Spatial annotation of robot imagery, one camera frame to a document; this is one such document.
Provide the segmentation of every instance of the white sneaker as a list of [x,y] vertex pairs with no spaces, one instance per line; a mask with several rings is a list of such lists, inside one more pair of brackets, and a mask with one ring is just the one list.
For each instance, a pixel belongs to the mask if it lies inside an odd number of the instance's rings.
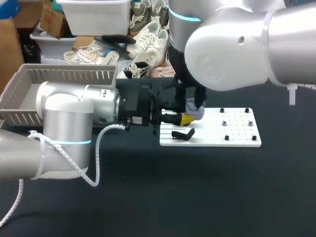
[[157,35],[161,29],[161,25],[153,21],[147,24],[133,39],[136,40],[135,44],[129,44],[127,46],[127,51],[129,51],[129,56],[134,59],[142,52],[145,52],[149,44],[152,41],[152,35]]
[[158,57],[155,51],[143,52],[139,54],[130,65],[121,71],[117,78],[142,78],[154,67],[157,60]]
[[64,53],[65,62],[68,64],[85,65],[107,65],[107,60],[102,57],[102,53],[96,51],[84,51],[79,49],[76,52]]
[[152,35],[152,42],[146,49],[146,52],[155,51],[157,53],[158,60],[154,67],[160,66],[164,61],[164,56],[168,50],[169,34],[166,30],[162,30],[157,36]]
[[110,47],[108,45],[94,40],[92,41],[90,45],[82,46],[82,47],[79,47],[78,49],[82,49],[84,51],[96,51],[96,52],[104,53],[109,48]]

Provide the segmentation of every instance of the white cable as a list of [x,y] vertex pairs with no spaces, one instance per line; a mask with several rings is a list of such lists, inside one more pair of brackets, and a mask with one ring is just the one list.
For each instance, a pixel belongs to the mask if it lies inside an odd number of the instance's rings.
[[70,165],[81,175],[81,177],[91,186],[96,187],[99,184],[100,181],[100,162],[99,162],[99,146],[100,146],[100,141],[104,133],[109,131],[110,129],[125,129],[124,125],[119,125],[119,124],[114,124],[107,126],[102,129],[102,131],[99,133],[95,145],[95,169],[96,169],[96,178],[95,182],[93,182],[84,172],[80,167],[71,159],[71,157],[61,148],[59,144],[57,144],[55,141],[51,140],[50,138],[44,136],[41,133],[32,133],[29,138],[42,138],[44,141],[49,143],[53,148],[55,148],[69,163]]
[[[44,140],[47,143],[49,143],[53,148],[55,148],[64,158],[66,158],[66,160],[70,163],[70,165],[81,175],[82,178],[84,178],[84,180],[90,184],[93,187],[98,186],[99,181],[100,181],[100,162],[99,162],[99,148],[100,148],[100,142],[101,142],[101,138],[103,136],[104,133],[106,133],[107,131],[109,131],[110,129],[121,129],[121,130],[125,130],[125,126],[124,125],[120,125],[120,124],[114,124],[114,125],[110,125],[107,126],[105,128],[102,129],[102,131],[99,133],[98,137],[97,137],[97,141],[96,141],[96,145],[95,145],[95,168],[96,168],[96,178],[95,178],[95,182],[93,182],[88,176],[86,176],[86,174],[80,169],[80,167],[73,161],[73,159],[70,158],[70,156],[61,148],[61,146],[59,144],[57,144],[55,141],[51,140],[50,138],[42,135],[41,133],[37,133],[36,131],[31,131],[31,135],[29,135],[29,138],[40,138],[41,141]],[[1,220],[0,222],[0,228],[5,224],[5,222],[9,219],[9,217],[12,215],[12,213],[14,212],[14,210],[16,209],[17,205],[19,204],[21,197],[22,197],[22,193],[23,193],[23,186],[24,186],[24,181],[23,179],[19,180],[19,192],[18,195],[16,197],[16,200],[13,204],[13,206],[11,207],[11,209],[9,210],[9,212],[5,215],[5,217]]]
[[39,160],[39,168],[34,178],[32,180],[39,179],[41,176],[41,172],[43,171],[44,167],[44,159],[45,159],[45,141],[42,137],[39,138],[40,140],[40,160]]
[[10,216],[12,215],[12,213],[14,212],[14,210],[16,209],[16,207],[18,206],[22,194],[23,194],[23,186],[24,186],[24,180],[23,179],[19,179],[19,192],[18,192],[18,196],[16,197],[16,200],[13,204],[13,206],[11,207],[11,209],[9,210],[9,212],[5,215],[5,217],[2,219],[2,221],[0,222],[0,228],[5,224],[5,222],[10,218]]

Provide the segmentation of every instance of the black clip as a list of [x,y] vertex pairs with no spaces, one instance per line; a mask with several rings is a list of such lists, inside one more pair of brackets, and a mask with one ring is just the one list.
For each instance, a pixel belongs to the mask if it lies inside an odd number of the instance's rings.
[[172,131],[171,132],[171,136],[173,139],[180,139],[180,140],[183,140],[183,141],[189,141],[192,136],[195,134],[195,129],[192,128],[188,134],[184,134],[184,133],[181,133],[181,132],[177,132],[177,131]]

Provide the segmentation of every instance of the plastic container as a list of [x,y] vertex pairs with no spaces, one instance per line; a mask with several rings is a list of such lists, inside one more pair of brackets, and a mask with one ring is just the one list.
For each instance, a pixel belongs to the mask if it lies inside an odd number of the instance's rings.
[[131,0],[56,0],[75,36],[127,35]]
[[36,95],[45,81],[116,86],[116,66],[23,64],[0,96],[0,117],[11,126],[43,126]]
[[64,53],[73,50],[72,47],[78,38],[41,37],[39,36],[40,33],[40,31],[35,30],[30,34],[30,38],[36,41],[45,58],[64,59]]

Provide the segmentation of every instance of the gray metal cylinder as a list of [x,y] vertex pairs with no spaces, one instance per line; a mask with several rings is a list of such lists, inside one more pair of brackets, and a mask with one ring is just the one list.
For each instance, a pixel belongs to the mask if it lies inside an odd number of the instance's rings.
[[[73,161],[85,169],[90,160],[92,121],[93,103],[89,99],[56,94],[46,101],[43,134],[60,144]],[[67,178],[67,173],[61,171],[73,170],[52,147],[47,149],[42,172],[44,177],[55,178],[61,173],[63,178]],[[72,172],[68,178],[73,178],[73,175],[78,177]]]
[[50,81],[40,86],[36,98],[37,112],[42,119],[46,115],[44,111],[46,100],[49,96],[58,93],[89,99],[94,106],[94,126],[107,126],[118,120],[120,95],[116,88]]
[[33,178],[40,163],[40,142],[0,129],[0,180]]
[[316,3],[279,10],[269,25],[269,59],[283,84],[316,84]]

